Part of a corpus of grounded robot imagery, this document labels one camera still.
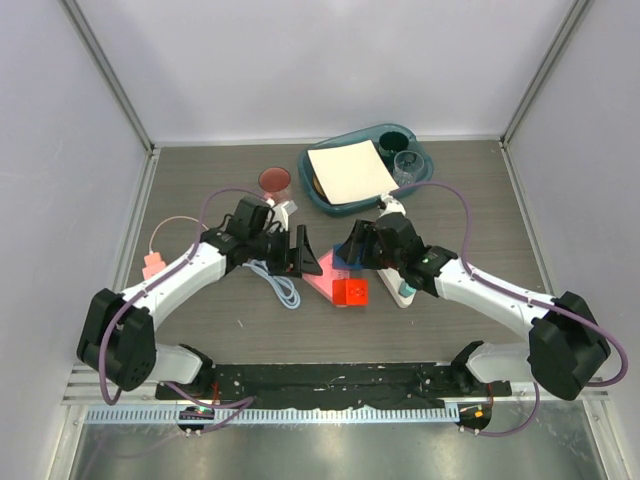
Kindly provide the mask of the blue cube socket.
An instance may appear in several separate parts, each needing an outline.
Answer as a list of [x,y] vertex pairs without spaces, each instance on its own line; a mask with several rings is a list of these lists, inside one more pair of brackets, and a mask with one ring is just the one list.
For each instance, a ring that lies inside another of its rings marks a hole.
[[332,267],[337,270],[349,270],[359,271],[362,269],[360,263],[349,264],[338,255],[338,250],[342,247],[341,244],[334,244],[332,248]]

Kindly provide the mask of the red cube socket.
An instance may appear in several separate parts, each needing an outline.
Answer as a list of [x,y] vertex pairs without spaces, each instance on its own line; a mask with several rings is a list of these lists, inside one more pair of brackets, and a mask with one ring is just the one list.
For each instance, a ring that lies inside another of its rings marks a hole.
[[369,304],[369,283],[363,278],[342,278],[332,282],[332,303],[351,307]]

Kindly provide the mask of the pink triangular power strip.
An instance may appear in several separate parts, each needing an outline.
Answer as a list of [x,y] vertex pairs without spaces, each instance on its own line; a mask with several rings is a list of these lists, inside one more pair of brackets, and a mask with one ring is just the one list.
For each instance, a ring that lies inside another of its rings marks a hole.
[[318,263],[323,270],[322,275],[304,274],[302,279],[309,284],[317,293],[322,295],[330,303],[333,302],[333,282],[337,280],[352,279],[350,270],[336,268],[334,266],[334,251],[329,250],[319,260]]

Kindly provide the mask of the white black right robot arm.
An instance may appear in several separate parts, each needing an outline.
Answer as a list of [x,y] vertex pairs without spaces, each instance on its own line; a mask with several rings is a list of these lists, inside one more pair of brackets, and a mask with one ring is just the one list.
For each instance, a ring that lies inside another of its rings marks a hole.
[[566,292],[554,298],[478,271],[458,254],[424,244],[401,213],[357,221],[336,254],[351,266],[393,270],[414,290],[465,305],[524,339],[523,345],[475,347],[451,371],[462,394],[493,381],[532,381],[573,400],[611,354],[582,297]]

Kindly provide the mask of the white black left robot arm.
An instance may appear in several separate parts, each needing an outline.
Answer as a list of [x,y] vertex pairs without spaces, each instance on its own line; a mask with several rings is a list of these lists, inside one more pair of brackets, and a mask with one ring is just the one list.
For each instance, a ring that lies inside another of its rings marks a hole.
[[305,226],[289,231],[284,208],[246,196],[218,226],[198,229],[194,244],[152,277],[119,293],[96,293],[77,357],[98,373],[105,403],[115,404],[121,393],[147,381],[193,399],[205,397],[214,381],[212,360],[188,345],[159,344],[156,331],[201,289],[249,262],[275,277],[323,273]]

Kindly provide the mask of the teal plug adapter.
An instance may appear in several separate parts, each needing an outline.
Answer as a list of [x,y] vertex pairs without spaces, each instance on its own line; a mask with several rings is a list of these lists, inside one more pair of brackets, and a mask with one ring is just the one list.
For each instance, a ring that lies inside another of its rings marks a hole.
[[412,297],[416,293],[416,289],[411,287],[406,281],[403,281],[398,288],[398,294],[403,298]]

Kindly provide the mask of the pink charger plug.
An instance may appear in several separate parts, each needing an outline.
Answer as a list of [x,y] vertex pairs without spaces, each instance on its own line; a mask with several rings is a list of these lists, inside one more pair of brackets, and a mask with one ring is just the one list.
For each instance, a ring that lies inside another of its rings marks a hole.
[[166,268],[166,262],[159,252],[151,252],[144,256],[144,267],[142,276],[144,280],[149,280],[153,276]]

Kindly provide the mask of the white triangular power strip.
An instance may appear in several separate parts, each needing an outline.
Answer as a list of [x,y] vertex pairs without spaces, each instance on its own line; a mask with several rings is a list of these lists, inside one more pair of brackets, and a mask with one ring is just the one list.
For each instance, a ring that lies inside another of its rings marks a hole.
[[409,298],[403,298],[398,294],[398,288],[405,280],[399,275],[396,270],[379,270],[378,274],[399,308],[408,308],[413,303],[416,293]]

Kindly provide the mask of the teal plastic tray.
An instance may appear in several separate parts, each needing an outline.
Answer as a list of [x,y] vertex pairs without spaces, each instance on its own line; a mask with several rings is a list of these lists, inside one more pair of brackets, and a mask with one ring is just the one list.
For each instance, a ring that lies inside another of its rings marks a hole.
[[423,171],[418,174],[417,181],[429,181],[432,178],[434,173],[433,161],[425,151],[424,147],[417,140],[416,135],[409,128],[395,123],[374,125],[321,140],[320,142],[312,144],[299,155],[298,174],[300,184],[303,191],[309,196],[316,207],[327,215],[333,217],[345,217],[347,215],[360,213],[373,208],[375,206],[376,199],[371,197],[348,202],[346,204],[331,204],[328,197],[324,193],[320,192],[320,188],[314,185],[313,179],[315,178],[315,172],[310,161],[309,152],[311,150],[350,146],[366,140],[371,140],[374,146],[378,147],[380,137],[386,133],[398,133],[406,136],[408,139],[408,150],[421,155],[425,160],[425,167]]

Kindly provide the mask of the white paper sheet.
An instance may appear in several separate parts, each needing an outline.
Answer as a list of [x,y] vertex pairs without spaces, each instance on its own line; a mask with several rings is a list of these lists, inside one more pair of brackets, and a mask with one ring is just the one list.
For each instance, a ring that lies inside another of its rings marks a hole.
[[314,174],[332,205],[367,200],[398,188],[371,140],[307,151]]

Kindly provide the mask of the clear glass cup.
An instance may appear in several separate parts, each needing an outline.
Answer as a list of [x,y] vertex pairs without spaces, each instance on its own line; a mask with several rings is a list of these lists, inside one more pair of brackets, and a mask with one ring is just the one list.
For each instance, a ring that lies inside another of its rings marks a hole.
[[424,158],[417,152],[404,150],[394,157],[392,176],[401,187],[415,183],[425,168]]

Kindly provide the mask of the dark green cup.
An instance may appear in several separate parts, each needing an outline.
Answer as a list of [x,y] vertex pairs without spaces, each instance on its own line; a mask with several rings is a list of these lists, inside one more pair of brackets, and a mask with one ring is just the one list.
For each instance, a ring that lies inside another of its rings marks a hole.
[[394,157],[409,145],[409,137],[399,131],[387,131],[379,138],[378,151],[382,157]]

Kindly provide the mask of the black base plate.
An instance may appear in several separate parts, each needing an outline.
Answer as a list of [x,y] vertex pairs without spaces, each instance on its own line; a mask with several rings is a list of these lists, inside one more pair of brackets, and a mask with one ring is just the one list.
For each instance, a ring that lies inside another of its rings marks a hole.
[[446,398],[508,397],[507,381],[489,385],[459,365],[436,363],[219,364],[185,393],[223,403],[254,399],[253,409],[381,410],[441,408]]

